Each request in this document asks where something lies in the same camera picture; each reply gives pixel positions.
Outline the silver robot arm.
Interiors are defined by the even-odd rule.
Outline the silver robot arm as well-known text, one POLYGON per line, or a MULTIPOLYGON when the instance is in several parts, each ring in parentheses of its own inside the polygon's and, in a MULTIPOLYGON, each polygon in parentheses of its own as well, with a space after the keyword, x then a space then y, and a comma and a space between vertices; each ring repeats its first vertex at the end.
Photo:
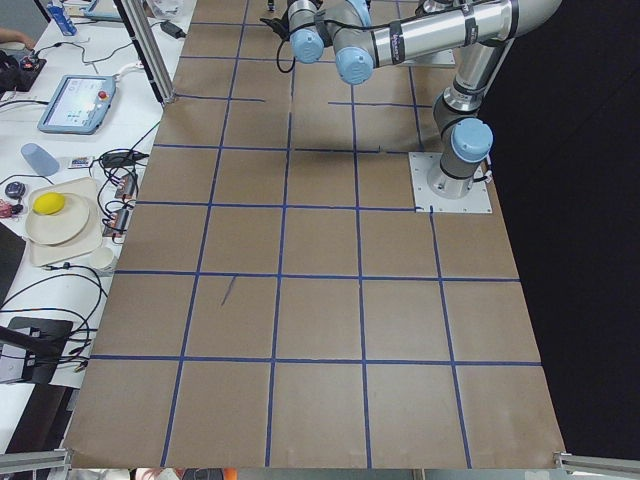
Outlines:
POLYGON ((280 22, 294 58, 319 61, 334 52, 342 81, 360 85, 386 66, 442 68, 457 73, 437 97, 434 118, 445 135, 456 119, 476 115, 513 40, 545 23, 557 1, 422 1, 411 17, 373 23, 367 1, 290 1, 280 22))

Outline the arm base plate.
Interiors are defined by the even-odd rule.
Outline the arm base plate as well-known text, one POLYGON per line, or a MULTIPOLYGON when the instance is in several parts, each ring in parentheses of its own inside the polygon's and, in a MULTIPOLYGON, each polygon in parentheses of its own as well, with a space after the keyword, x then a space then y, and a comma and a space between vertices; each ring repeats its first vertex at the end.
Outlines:
POLYGON ((424 54, 419 57, 406 60, 403 66, 421 66, 428 68, 454 69, 456 61, 452 49, 424 54))
POLYGON ((463 180, 447 176, 440 165, 440 152, 408 154, 414 207, 417 212, 454 214, 491 214, 482 164, 463 180))

